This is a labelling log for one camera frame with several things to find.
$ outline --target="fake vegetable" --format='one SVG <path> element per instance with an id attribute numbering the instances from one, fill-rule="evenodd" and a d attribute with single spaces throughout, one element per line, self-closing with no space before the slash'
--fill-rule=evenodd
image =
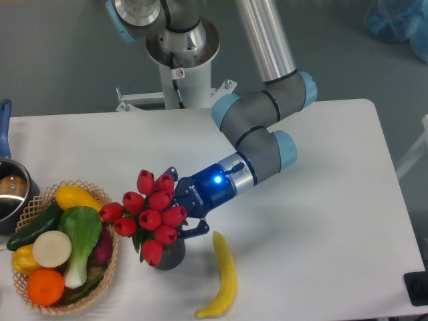
<path id="1" fill-rule="evenodd" d="M 64 279 L 58 271 L 40 269 L 27 280 L 28 298 L 40 306 L 57 302 L 64 292 Z"/>
<path id="2" fill-rule="evenodd" d="M 237 292 L 235 262 L 226 239 L 217 231 L 213 233 L 213 245 L 220 267 L 220 290 L 206 308 L 195 311 L 196 318 L 220 317 L 228 311 Z"/>
<path id="3" fill-rule="evenodd" d="M 86 296 L 90 291 L 92 291 L 94 288 L 100 284 L 104 274 L 98 274 L 94 279 L 90 280 L 79 292 L 72 294 L 68 298 L 66 298 L 63 302 L 61 302 L 61 305 L 68 306 L 71 303 L 77 302 L 78 300 L 82 299 Z"/>
<path id="4" fill-rule="evenodd" d="M 56 268 L 65 263 L 72 252 L 72 242 L 60 231 L 41 234 L 33 244 L 33 257 L 44 268 Z"/>
<path id="5" fill-rule="evenodd" d="M 41 268 L 33 257 L 33 244 L 24 245 L 12 253 L 12 267 L 26 276 Z"/>
<path id="6" fill-rule="evenodd" d="M 7 249 L 16 251 L 24 245 L 33 244 L 42 233 L 56 229 L 62 213 L 56 201 L 52 202 L 42 214 L 9 239 Z"/>
<path id="7" fill-rule="evenodd" d="M 61 186 L 55 194 L 55 199 L 64 211 L 75 206 L 88 206 L 98 212 L 102 207 L 89 192 L 73 185 Z"/>
<path id="8" fill-rule="evenodd" d="M 92 256 L 100 263 L 106 263 L 113 252 L 113 237 L 105 225 L 102 226 L 100 239 L 92 252 Z"/>
<path id="9" fill-rule="evenodd" d="M 58 229 L 72 242 L 72 253 L 64 272 L 66 287 L 78 288 L 88 277 L 86 264 L 101 234 L 101 218 L 92 207 L 72 207 L 62 215 Z"/>

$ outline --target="bok choy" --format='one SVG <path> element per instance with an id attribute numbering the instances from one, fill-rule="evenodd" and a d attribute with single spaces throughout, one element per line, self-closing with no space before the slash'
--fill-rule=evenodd
<path id="1" fill-rule="evenodd" d="M 72 242 L 72 253 L 64 272 L 66 287 L 78 288 L 88 277 L 87 262 L 101 234 L 101 218 L 91 207 L 72 207 L 62 214 L 58 229 Z"/>

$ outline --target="wicker basket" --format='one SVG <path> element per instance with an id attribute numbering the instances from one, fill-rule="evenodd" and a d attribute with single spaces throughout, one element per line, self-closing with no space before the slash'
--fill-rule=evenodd
<path id="1" fill-rule="evenodd" d="M 28 206 L 24 209 L 23 214 L 20 217 L 19 223 L 17 225 L 16 231 L 19 231 L 27 224 L 31 223 L 34 218 L 36 218 L 43 210 L 49 206 L 49 204 L 54 200 L 56 191 L 64 185 L 74 185 L 79 186 L 87 192 L 89 192 L 93 197 L 95 197 L 101 204 L 111 203 L 111 199 L 98 186 L 91 183 L 83 181 L 69 181 L 61 182 L 58 185 L 54 185 L 50 188 L 47 188 L 44 193 L 40 196 L 34 197 L 32 201 L 29 202 Z M 22 300 L 30 306 L 33 310 L 37 310 L 42 314 L 51 314 L 51 315 L 62 315 L 76 312 L 89 306 L 95 300 L 97 300 L 106 290 L 110 282 L 112 281 L 114 271 L 116 270 L 116 261 L 118 257 L 118 245 L 119 245 L 119 236 L 114 232 L 113 228 L 109 225 L 108 230 L 113 237 L 113 252 L 112 257 L 108 263 L 100 264 L 91 257 L 88 260 L 88 280 L 95 278 L 98 274 L 104 272 L 104 277 L 102 281 L 98 284 L 98 287 L 93 289 L 87 296 L 81 300 L 70 304 L 68 306 L 38 306 L 34 304 L 27 295 L 27 279 L 28 277 L 22 275 L 16 271 L 13 271 L 13 285 L 16 288 L 16 292 L 19 294 Z"/>

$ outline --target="green cucumber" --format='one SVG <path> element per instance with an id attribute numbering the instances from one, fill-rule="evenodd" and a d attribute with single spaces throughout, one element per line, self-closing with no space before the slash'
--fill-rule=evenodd
<path id="1" fill-rule="evenodd" d="M 33 244 L 42 233 L 56 229 L 63 212 L 56 201 L 53 201 L 42 214 L 9 239 L 7 249 L 16 251 L 21 246 Z"/>
<path id="2" fill-rule="evenodd" d="M 61 305 L 68 306 L 71 303 L 77 302 L 78 300 L 84 298 L 86 294 L 88 294 L 90 291 L 95 289 L 98 286 L 98 284 L 100 284 L 103 277 L 104 277 L 103 273 L 98 274 L 94 279 L 90 280 L 85 286 L 83 286 L 83 288 L 79 292 L 74 293 L 71 296 L 68 296 L 67 298 L 65 298 L 61 302 Z"/>

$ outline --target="metal pot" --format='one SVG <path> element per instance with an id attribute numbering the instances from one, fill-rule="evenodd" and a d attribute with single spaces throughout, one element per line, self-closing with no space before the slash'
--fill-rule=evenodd
<path id="1" fill-rule="evenodd" d="M 0 235 L 7 235 L 15 231 L 23 210 L 40 190 L 27 169 L 11 159 L 8 132 L 12 102 L 4 99 L 0 105 Z"/>

